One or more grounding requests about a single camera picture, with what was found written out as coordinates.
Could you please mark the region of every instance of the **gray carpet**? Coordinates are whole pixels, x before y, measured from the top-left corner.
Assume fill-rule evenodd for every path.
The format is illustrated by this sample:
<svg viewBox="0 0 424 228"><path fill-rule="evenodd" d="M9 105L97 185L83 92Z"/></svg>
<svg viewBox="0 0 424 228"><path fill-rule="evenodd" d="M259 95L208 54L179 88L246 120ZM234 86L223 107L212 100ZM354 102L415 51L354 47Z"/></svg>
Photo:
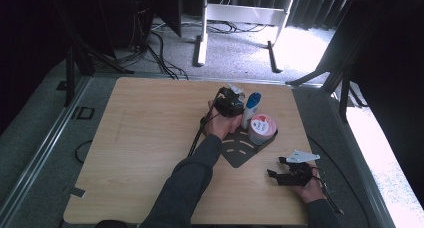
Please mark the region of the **gray carpet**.
<svg viewBox="0 0 424 228"><path fill-rule="evenodd" d="M283 73L272 73L269 66L268 50L256 43L255 34L210 35L207 64L204 67L193 65L195 52L194 42L200 31L196 27L183 29L183 38L174 34L160 33L164 37L164 56L167 60L184 68L187 73L198 77L220 79L255 79L284 82L299 78L308 73L307 70L291 72L295 67L286 67ZM158 49L158 40L151 37L150 44ZM142 59L129 69L136 70L135 76L161 73L156 63ZM98 68L98 72L89 82L83 94L79 107L94 108L95 113L91 120L70 119L58 139L48 160L29 190L20 209L16 212L8 227L58 227L61 224L63 211L69 199L69 189L74 185L81 169L81 164L74 156L75 149L82 143L93 138L101 119L108 97L113 89L116 77L119 76L110 68ZM0 137L2 180L1 201L19 180L20 172L25 168L33 153L40 145L45 134L61 112L64 102L64 93L56 91L60 80L64 79L64 67L58 66L50 72L43 84L34 93L27 106L15 119L9 129ZM325 77L317 78L313 83L322 83ZM354 187L355 194L364 205L364 212L359 201L336 170L334 164L315 144L311 143L314 152L321 155L318 165L325 170L324 178L334 191L332 197L344 210L340 215L343 227L367 227L365 214L370 218L370 227L379 227L370 208L364 188L357 174L357 167L353 164L349 153L349 141L344 139L334 113L329 94L315 88L299 88L294 90L295 99L299 107L305 130L337 161L337 165ZM81 147L81 155L89 149L89 144ZM93 225L69 225L63 227L93 227Z"/></svg>

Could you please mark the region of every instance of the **sleeve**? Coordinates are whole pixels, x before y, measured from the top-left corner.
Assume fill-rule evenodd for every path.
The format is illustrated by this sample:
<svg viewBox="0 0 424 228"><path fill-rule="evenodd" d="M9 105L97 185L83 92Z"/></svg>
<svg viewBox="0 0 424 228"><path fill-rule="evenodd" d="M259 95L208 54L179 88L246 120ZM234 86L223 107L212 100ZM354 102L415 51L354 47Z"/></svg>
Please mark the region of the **sleeve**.
<svg viewBox="0 0 424 228"><path fill-rule="evenodd" d="M306 204L309 214L308 228L340 228L340 222L326 199Z"/></svg>
<svg viewBox="0 0 424 228"><path fill-rule="evenodd" d="M221 146L217 136L208 135L192 156L178 163L140 227L191 227L191 216L212 179Z"/></svg>

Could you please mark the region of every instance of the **light wood table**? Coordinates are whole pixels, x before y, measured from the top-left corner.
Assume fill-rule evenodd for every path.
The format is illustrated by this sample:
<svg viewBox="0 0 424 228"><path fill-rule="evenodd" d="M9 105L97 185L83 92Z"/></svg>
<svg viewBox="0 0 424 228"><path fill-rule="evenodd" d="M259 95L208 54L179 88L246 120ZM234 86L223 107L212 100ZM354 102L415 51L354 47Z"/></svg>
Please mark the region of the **light wood table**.
<svg viewBox="0 0 424 228"><path fill-rule="evenodd" d="M311 151L291 89L234 84L247 97L262 94L258 112L276 120L279 134L239 168L219 158L193 224L306 224L301 200L266 172L287 172L279 156ZM75 185L86 193L71 195L65 221L141 223L175 165L187 157L207 101L223 86L228 87L224 82L120 78Z"/></svg>

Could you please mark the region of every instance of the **white bottle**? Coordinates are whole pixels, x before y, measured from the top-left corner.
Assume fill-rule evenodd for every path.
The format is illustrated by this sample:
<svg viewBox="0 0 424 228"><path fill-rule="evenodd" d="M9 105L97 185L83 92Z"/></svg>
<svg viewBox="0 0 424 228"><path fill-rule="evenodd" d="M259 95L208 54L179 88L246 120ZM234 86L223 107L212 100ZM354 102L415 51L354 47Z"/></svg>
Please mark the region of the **white bottle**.
<svg viewBox="0 0 424 228"><path fill-rule="evenodd" d="M261 94L258 92L253 92L246 103L246 108L243 113L243 120L241 121L241 127L243 129L249 128L250 120L256 114L256 111L259 107L259 101L261 100Z"/></svg>

